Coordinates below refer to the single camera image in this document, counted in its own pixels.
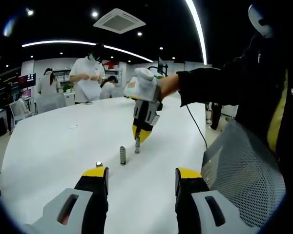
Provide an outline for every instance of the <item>computer monitor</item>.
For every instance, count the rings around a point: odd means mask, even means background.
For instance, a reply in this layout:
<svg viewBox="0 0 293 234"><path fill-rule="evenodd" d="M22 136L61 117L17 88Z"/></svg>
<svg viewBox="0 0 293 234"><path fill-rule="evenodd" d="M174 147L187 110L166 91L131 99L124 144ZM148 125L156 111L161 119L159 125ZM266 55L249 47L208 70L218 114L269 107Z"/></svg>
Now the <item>computer monitor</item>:
<svg viewBox="0 0 293 234"><path fill-rule="evenodd" d="M23 91L24 98L30 98L31 97L31 89Z"/></svg>
<svg viewBox="0 0 293 234"><path fill-rule="evenodd" d="M19 89L24 89L36 85L36 73L19 76Z"/></svg>

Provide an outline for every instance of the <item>black sleeve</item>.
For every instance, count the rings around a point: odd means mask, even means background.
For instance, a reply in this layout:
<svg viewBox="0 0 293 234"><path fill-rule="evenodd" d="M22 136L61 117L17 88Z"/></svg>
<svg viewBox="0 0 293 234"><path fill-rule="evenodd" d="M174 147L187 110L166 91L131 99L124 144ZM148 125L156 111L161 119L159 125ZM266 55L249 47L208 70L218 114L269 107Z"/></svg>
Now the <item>black sleeve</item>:
<svg viewBox="0 0 293 234"><path fill-rule="evenodd" d="M257 62L257 51L251 49L251 45L241 57L227 63L222 69L198 68L177 72L181 106L193 102L238 105L250 89L249 68Z"/></svg>

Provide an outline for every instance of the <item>white cabinet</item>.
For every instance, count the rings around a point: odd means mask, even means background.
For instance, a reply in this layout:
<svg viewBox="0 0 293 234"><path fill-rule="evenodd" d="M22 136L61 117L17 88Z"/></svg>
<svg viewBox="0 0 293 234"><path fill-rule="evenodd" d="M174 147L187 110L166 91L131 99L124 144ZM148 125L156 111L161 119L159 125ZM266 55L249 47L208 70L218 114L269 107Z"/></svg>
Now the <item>white cabinet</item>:
<svg viewBox="0 0 293 234"><path fill-rule="evenodd" d="M71 106L75 104L75 93L64 93L65 102L67 106Z"/></svg>

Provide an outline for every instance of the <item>office chair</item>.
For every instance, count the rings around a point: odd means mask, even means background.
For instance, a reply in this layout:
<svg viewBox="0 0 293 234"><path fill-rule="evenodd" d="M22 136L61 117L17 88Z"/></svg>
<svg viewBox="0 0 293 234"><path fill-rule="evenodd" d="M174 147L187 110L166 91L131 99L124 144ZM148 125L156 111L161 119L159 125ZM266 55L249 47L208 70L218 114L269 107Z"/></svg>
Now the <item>office chair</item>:
<svg viewBox="0 0 293 234"><path fill-rule="evenodd" d="M36 100L38 114L52 111L66 106L65 97L63 93L57 93L51 96L40 96Z"/></svg>

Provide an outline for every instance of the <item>metal spring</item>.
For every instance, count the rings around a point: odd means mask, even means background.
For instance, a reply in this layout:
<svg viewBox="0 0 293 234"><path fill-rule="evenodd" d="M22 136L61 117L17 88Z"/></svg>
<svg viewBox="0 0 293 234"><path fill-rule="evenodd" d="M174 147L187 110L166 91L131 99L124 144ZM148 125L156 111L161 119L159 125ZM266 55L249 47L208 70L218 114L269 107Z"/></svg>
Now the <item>metal spring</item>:
<svg viewBox="0 0 293 234"><path fill-rule="evenodd" d="M121 157L121 164L126 164L126 148L124 146L121 146L119 149L120 157Z"/></svg>
<svg viewBox="0 0 293 234"><path fill-rule="evenodd" d="M136 150L135 153L138 154L140 153L140 137L136 136Z"/></svg>

